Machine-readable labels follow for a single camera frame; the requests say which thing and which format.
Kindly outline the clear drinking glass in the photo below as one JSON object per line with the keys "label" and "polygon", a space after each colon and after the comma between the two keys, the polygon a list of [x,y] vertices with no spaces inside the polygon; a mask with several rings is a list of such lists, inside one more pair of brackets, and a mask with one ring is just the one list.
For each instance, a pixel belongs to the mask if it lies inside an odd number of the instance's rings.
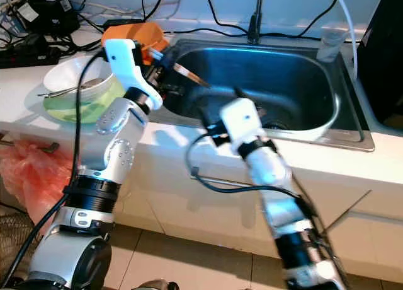
{"label": "clear drinking glass", "polygon": [[349,31],[343,30],[343,28],[325,28],[322,30],[321,44],[317,49],[316,59],[320,62],[334,62],[348,35]]}

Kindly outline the white cabinet door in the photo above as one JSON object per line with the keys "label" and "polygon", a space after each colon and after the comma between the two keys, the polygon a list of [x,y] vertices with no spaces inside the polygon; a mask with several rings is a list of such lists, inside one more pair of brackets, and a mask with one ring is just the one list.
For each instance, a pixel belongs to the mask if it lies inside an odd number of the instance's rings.
{"label": "white cabinet door", "polygon": [[[238,158],[194,152],[193,164],[202,177],[234,183],[251,183]],[[132,173],[137,189],[152,206],[167,235],[278,258],[276,247],[260,209],[259,192],[216,193],[193,180],[185,169],[183,152],[137,151]],[[366,190],[348,187],[331,177],[294,169],[317,212],[330,226],[357,202]]]}

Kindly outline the black power strip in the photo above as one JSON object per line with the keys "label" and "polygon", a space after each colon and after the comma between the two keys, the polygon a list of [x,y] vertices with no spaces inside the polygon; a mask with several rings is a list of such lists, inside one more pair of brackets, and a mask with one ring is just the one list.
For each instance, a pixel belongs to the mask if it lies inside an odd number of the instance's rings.
{"label": "black power strip", "polygon": [[23,40],[20,44],[0,51],[0,69],[26,66],[49,66],[59,62],[62,50],[43,38]]}

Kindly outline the red plastic bag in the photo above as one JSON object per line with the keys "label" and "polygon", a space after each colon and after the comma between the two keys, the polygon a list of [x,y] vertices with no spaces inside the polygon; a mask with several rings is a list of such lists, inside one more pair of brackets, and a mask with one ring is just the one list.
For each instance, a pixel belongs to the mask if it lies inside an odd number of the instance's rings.
{"label": "red plastic bag", "polygon": [[37,143],[20,141],[0,150],[1,177],[11,195],[37,224],[62,197],[71,177],[72,155],[46,153]]}

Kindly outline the white ceramic bowl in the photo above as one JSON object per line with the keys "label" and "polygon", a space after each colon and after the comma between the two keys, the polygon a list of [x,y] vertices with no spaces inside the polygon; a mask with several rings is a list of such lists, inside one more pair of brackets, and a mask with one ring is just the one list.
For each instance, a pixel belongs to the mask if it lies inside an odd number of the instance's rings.
{"label": "white ceramic bowl", "polygon": [[[76,86],[79,78],[87,66],[91,55],[73,57],[72,59],[61,62],[53,67],[43,79],[43,85],[48,89],[48,92],[55,92]],[[96,59],[89,65],[86,73],[84,73],[81,84],[92,79],[102,79],[103,82],[89,88],[81,89],[82,101],[93,101],[98,99],[101,94],[108,91],[112,85],[113,73],[110,68],[110,63],[103,59]],[[69,92],[64,97],[75,97],[76,91]]]}

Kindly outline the black countertop appliance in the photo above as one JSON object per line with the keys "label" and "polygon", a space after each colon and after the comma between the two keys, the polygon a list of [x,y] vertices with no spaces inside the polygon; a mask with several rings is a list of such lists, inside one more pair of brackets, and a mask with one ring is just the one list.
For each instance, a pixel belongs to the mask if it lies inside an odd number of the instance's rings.
{"label": "black countertop appliance", "polygon": [[403,132],[403,0],[380,0],[358,56],[372,115],[380,125]]}

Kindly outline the stainless steel sink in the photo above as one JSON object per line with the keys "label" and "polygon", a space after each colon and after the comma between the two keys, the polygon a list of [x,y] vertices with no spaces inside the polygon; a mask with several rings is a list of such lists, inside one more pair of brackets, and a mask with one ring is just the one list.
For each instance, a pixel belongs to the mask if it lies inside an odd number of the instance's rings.
{"label": "stainless steel sink", "polygon": [[198,107],[217,121],[220,108],[236,97],[234,85],[254,101],[271,138],[353,151],[375,149],[342,57],[320,62],[310,47],[189,38],[179,39],[170,52],[211,87],[176,74],[185,95],[165,100],[150,116],[157,123],[200,128]]}

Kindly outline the dark metal faucet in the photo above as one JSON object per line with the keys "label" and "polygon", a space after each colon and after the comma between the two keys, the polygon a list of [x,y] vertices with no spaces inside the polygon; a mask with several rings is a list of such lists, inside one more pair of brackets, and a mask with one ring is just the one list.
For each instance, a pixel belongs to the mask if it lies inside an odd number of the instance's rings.
{"label": "dark metal faucet", "polygon": [[262,18],[263,0],[256,0],[254,11],[251,14],[249,28],[247,30],[247,43],[250,45],[258,45],[260,40],[260,25]]}

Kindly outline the orange bowl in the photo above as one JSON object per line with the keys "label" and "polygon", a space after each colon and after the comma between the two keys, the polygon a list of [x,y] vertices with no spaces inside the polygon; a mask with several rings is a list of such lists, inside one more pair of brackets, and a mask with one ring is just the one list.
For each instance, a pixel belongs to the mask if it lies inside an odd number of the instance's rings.
{"label": "orange bowl", "polygon": [[101,37],[101,44],[106,45],[109,39],[131,39],[136,40],[143,48],[143,63],[150,66],[154,59],[146,51],[150,49],[163,51],[169,46],[169,41],[164,37],[164,31],[156,22],[144,22],[138,24],[126,24],[110,26],[104,31]]}

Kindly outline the small black power brick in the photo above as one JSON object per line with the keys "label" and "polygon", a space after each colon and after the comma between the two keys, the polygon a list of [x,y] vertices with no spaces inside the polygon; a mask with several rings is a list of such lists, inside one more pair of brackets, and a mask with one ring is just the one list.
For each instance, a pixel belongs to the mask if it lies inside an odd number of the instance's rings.
{"label": "small black power brick", "polygon": [[101,28],[106,31],[112,26],[122,26],[122,25],[131,25],[131,24],[140,24],[143,22],[143,19],[130,19],[130,18],[118,18],[118,19],[108,19],[102,25]]}

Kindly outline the metal cage floor fan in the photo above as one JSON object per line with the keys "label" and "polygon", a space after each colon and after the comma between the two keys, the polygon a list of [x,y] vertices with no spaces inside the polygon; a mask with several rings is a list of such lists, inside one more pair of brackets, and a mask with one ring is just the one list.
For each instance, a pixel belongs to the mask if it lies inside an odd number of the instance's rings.
{"label": "metal cage floor fan", "polygon": [[[6,211],[0,218],[0,264],[1,264],[1,281],[6,277],[9,267],[15,260],[18,250],[23,246],[28,238],[34,223],[29,215],[17,211]],[[17,266],[16,272],[8,282],[8,287],[14,286],[19,282],[28,278],[28,268],[30,267],[31,258],[35,249],[37,249],[40,235],[37,235],[26,251],[26,255]]]}

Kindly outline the large black power adapter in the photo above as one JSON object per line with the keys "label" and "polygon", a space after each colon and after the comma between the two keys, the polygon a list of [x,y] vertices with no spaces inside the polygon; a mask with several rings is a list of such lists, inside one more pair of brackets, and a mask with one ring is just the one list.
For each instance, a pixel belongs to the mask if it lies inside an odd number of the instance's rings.
{"label": "large black power adapter", "polygon": [[24,28],[42,35],[69,35],[80,28],[69,0],[21,0],[14,6]]}

